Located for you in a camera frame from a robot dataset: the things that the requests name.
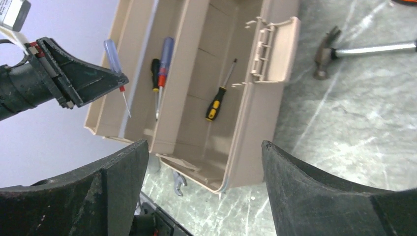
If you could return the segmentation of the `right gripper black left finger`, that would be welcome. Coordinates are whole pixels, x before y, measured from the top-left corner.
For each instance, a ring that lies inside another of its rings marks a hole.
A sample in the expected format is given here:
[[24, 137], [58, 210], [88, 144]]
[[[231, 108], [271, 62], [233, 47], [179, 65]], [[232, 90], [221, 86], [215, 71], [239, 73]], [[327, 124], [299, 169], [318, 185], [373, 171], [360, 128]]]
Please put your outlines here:
[[1, 235], [129, 235], [148, 160], [141, 139], [70, 172], [2, 188]]

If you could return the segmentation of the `translucent brown tool box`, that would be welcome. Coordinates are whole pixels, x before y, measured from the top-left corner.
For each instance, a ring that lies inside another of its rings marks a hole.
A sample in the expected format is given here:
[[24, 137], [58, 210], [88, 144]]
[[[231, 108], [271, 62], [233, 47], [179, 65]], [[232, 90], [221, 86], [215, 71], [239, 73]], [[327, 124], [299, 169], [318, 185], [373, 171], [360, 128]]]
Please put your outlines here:
[[[110, 32], [129, 78], [89, 106], [85, 128], [131, 143], [172, 170], [221, 194], [263, 182], [261, 143], [271, 140], [296, 55], [297, 0], [121, 0]], [[151, 63], [175, 41], [163, 89], [152, 91]], [[237, 58], [214, 121], [206, 111]]]

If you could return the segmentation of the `black yellow handled screwdriver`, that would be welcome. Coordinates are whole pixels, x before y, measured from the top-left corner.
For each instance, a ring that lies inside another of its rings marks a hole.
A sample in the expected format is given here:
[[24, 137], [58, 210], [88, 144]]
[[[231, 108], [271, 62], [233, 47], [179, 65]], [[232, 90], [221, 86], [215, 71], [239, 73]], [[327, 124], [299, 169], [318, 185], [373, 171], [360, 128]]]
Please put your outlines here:
[[206, 116], [205, 116], [206, 120], [214, 121], [217, 118], [217, 116], [220, 112], [220, 109], [221, 109], [221, 104], [222, 104], [222, 101], [223, 101], [223, 97], [224, 97], [224, 95], [227, 91], [226, 85], [227, 85], [227, 83], [228, 83], [228, 81], [229, 81], [229, 79], [230, 79], [230, 77], [233, 73], [233, 70], [234, 70], [234, 68], [237, 64], [237, 61], [238, 61], [238, 59], [235, 58], [233, 63], [231, 64], [231, 67], [230, 67], [230, 69], [229, 69], [229, 71], [228, 71], [228, 73], [225, 77], [225, 80], [224, 80], [222, 86], [220, 86], [218, 88], [217, 94], [214, 96], [213, 100], [211, 101], [210, 105], [208, 106], [207, 111], [206, 111]]

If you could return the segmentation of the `black handled steel tool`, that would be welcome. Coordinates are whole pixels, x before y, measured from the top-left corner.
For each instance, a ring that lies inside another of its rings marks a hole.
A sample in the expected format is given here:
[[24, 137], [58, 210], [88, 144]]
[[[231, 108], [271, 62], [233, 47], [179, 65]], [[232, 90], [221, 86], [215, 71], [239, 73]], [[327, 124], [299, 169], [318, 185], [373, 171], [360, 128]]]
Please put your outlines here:
[[328, 66], [332, 61], [346, 57], [357, 57], [364, 55], [377, 55], [383, 53], [413, 52], [417, 51], [417, 41], [404, 41], [358, 48], [334, 48], [333, 43], [339, 38], [341, 29], [333, 27], [322, 39], [314, 57], [316, 69], [313, 77], [316, 80], [328, 78]]

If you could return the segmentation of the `blue handle red collar screwdriver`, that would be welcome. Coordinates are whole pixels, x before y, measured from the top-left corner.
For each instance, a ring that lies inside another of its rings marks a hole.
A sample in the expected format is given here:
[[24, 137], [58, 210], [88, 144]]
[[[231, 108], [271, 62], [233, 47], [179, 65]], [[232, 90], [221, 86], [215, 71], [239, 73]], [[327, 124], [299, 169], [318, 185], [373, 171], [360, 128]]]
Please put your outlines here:
[[[106, 56], [107, 56], [107, 60], [110, 66], [110, 69], [118, 74], [122, 74], [122, 67], [121, 67], [121, 63], [119, 60], [119, 55], [118, 55], [118, 51], [116, 48], [116, 45], [114, 43], [113, 40], [111, 39], [106, 39], [104, 42], [104, 48], [105, 48], [105, 52], [106, 52]], [[127, 99], [125, 96], [125, 88], [124, 86], [121, 86], [119, 88], [120, 92], [123, 95], [123, 99], [127, 108], [127, 112], [128, 112], [128, 117], [131, 117], [131, 112], [127, 103]]]

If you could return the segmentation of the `red handled screwdriver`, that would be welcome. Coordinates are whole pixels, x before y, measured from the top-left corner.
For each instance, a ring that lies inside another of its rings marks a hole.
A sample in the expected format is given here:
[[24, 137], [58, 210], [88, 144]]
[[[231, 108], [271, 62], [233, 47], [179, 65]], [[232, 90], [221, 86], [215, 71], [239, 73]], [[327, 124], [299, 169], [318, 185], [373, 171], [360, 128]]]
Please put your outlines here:
[[157, 99], [157, 106], [156, 106], [156, 120], [159, 119], [160, 115], [160, 108], [161, 108], [161, 101], [162, 101], [162, 95], [163, 95], [163, 89], [166, 84], [167, 76], [169, 73], [169, 68], [173, 56], [173, 50], [174, 50], [175, 41], [171, 37], [166, 37], [164, 39], [163, 44], [163, 50], [162, 55], [160, 59], [160, 67], [158, 71], [158, 99]]

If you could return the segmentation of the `orange handled pliers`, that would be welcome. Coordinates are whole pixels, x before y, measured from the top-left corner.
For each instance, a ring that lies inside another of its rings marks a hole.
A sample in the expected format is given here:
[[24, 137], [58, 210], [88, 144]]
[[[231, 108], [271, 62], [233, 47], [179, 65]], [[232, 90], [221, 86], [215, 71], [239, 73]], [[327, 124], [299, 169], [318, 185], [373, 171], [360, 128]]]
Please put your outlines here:
[[416, 6], [417, 0], [391, 0], [394, 3], [405, 5], [405, 6]]

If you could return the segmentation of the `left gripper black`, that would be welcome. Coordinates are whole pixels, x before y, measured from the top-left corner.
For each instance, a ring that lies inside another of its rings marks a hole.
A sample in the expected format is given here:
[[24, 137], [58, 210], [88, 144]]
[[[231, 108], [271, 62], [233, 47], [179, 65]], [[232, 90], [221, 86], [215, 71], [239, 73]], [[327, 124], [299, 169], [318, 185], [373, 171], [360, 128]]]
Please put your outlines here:
[[29, 62], [0, 67], [0, 119], [56, 100], [63, 108], [85, 106], [129, 82], [126, 75], [78, 59], [54, 39], [26, 43]]

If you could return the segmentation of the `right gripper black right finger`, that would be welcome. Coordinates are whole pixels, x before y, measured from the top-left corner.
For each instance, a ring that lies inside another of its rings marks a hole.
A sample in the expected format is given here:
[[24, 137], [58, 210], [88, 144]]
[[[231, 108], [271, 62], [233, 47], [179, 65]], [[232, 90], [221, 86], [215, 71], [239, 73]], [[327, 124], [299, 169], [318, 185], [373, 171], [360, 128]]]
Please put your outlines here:
[[417, 191], [365, 186], [308, 164], [270, 141], [262, 163], [279, 236], [414, 236]]

